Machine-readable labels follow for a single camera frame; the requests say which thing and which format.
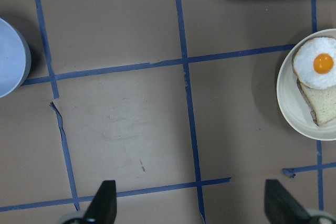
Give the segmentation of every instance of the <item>bread slice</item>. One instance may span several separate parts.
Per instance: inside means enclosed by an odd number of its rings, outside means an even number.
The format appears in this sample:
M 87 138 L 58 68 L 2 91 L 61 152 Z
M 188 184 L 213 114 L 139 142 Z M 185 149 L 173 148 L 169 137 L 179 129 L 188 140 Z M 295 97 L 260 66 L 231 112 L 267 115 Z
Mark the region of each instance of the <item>bread slice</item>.
M 327 89 L 312 89 L 297 80 L 298 88 L 311 109 L 317 126 L 336 119 L 336 86 Z

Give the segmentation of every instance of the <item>egg yolk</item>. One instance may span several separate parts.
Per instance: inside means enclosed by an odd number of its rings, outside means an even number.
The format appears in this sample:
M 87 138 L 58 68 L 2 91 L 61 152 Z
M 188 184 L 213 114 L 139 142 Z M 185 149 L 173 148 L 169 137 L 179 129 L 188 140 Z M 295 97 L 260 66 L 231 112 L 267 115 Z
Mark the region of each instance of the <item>egg yolk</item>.
M 329 54 L 319 54 L 314 60 L 314 70 L 317 73 L 328 73 L 334 66 L 334 61 Z

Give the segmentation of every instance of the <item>fried egg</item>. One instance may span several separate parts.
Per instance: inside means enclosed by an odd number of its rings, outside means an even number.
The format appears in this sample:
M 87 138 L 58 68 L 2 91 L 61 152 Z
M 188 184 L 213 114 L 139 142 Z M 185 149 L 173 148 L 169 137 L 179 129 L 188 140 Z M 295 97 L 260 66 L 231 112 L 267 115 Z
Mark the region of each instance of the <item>fried egg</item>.
M 293 69 L 300 82 L 313 89 L 336 85 L 336 39 L 308 40 L 296 53 Z

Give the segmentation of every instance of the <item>white plate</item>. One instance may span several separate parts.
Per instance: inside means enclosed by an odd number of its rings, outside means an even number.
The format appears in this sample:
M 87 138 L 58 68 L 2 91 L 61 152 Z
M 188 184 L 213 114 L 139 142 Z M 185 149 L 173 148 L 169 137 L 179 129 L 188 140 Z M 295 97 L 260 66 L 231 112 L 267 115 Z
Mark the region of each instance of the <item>white plate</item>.
M 308 40 L 316 37 L 336 39 L 336 29 L 318 31 L 300 41 L 282 63 L 277 80 L 277 98 L 287 122 L 299 133 L 316 140 L 336 140 L 336 120 L 317 126 L 310 115 L 310 108 L 301 95 L 292 68 L 292 56 Z

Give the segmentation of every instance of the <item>black object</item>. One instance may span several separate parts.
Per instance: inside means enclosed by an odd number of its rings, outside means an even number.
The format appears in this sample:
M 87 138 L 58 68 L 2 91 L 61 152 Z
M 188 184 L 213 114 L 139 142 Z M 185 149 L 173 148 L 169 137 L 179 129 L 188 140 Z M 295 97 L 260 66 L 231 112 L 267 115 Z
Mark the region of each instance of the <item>black object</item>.
M 271 224 L 336 224 L 327 215 L 310 216 L 276 179 L 266 180 L 264 210 Z
M 117 216 L 115 184 L 114 180 L 103 181 L 84 216 L 70 219 L 63 224 L 113 224 Z

